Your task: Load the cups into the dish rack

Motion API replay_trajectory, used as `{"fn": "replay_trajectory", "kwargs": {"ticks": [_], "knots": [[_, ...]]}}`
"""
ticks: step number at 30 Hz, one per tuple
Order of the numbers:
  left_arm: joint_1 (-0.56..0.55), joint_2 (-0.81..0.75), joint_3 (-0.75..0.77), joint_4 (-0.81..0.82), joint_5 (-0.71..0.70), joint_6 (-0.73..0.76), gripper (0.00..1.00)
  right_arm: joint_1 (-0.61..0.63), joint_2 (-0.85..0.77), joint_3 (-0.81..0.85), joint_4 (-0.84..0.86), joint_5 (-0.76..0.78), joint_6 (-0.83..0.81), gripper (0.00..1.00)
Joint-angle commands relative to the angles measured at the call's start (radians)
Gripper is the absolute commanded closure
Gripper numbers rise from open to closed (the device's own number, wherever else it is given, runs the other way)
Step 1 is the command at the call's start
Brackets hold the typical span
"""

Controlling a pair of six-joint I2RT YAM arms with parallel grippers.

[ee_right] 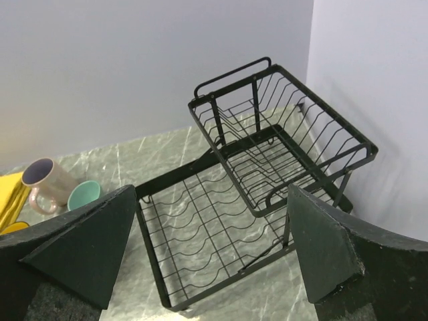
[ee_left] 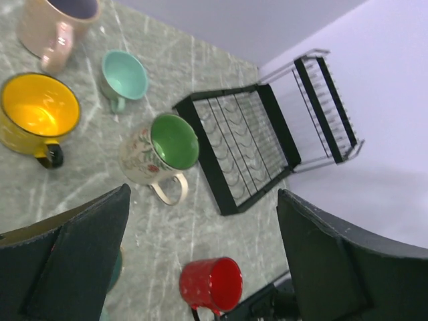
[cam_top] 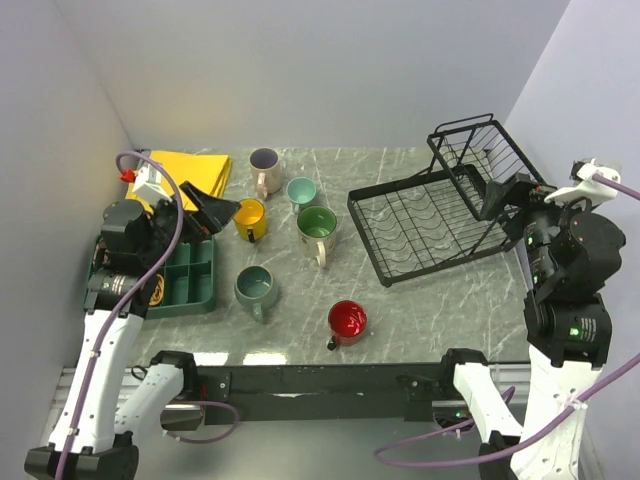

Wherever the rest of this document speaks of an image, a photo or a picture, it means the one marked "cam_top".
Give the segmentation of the yellow mug black handle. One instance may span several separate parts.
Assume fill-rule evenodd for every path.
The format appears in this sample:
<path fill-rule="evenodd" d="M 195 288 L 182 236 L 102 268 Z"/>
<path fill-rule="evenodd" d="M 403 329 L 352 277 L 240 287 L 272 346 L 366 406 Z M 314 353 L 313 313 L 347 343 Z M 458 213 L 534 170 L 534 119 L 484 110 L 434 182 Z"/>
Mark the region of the yellow mug black handle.
<path fill-rule="evenodd" d="M 241 200 L 240 205 L 233 218 L 236 230 L 242 239 L 256 243 L 267 232 L 265 207 L 259 200 L 251 198 Z"/>

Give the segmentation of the pink mug dark interior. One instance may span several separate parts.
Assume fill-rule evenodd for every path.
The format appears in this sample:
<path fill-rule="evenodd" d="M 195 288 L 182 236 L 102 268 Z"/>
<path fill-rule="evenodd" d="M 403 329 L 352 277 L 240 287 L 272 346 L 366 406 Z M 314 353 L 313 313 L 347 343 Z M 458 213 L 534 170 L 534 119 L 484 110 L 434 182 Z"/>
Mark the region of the pink mug dark interior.
<path fill-rule="evenodd" d="M 283 174 L 278 153 L 269 148 L 259 148 L 249 157 L 251 173 L 258 196 L 266 200 L 282 187 Z"/>

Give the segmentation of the grey-green glazed mug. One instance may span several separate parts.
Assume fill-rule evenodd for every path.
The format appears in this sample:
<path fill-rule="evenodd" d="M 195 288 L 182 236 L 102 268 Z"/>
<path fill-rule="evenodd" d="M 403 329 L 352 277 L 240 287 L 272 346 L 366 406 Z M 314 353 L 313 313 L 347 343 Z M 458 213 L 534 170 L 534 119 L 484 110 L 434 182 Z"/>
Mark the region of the grey-green glazed mug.
<path fill-rule="evenodd" d="M 266 321 L 266 312 L 278 301 L 279 287 L 272 273 L 263 266 L 243 269 L 234 283 L 238 303 L 259 323 Z"/>

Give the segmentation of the cream floral mug green interior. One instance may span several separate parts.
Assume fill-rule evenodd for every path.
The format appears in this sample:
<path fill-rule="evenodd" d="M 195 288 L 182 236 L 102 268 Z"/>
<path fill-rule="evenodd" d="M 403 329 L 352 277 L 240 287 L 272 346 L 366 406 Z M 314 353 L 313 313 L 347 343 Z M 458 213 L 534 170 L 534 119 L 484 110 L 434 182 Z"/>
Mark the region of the cream floral mug green interior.
<path fill-rule="evenodd" d="M 314 259 L 320 268 L 325 268 L 336 245 L 336 214 L 328 207 L 310 206 L 298 215 L 296 226 L 303 254 Z"/>

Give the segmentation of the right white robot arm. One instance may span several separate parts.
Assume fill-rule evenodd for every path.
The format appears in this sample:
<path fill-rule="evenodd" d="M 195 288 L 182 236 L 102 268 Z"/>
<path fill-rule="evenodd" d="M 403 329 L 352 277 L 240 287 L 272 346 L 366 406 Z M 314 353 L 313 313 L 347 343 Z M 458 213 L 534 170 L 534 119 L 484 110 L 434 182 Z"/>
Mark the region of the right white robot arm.
<path fill-rule="evenodd" d="M 621 267 L 623 232 L 596 213 L 622 192 L 598 169 L 556 189 L 515 174 L 486 186 L 481 218 L 525 243 L 532 287 L 524 299 L 530 359 L 525 419 L 494 385 L 484 355 L 450 349 L 441 392 L 462 397 L 481 437 L 474 464 L 484 479 L 576 479 L 586 417 L 583 395 L 607 361 L 612 321 L 600 295 Z"/>

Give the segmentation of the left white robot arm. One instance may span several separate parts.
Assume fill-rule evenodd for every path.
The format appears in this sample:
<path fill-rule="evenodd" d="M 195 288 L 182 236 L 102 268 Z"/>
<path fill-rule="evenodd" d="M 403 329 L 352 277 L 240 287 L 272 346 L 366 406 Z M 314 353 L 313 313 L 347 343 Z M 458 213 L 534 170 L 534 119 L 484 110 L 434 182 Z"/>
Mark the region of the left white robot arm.
<path fill-rule="evenodd" d="M 129 352 L 158 285 L 158 271 L 176 246 L 208 240 L 241 205 L 210 196 L 185 181 L 179 196 L 161 195 L 152 211 L 134 199 L 106 207 L 83 309 L 84 333 L 64 409 L 48 443 L 27 453 L 35 479 L 131 479 L 143 435 L 160 426 L 172 402 L 200 405 L 202 382 L 193 354 L 161 351 L 142 382 L 118 402 Z"/>

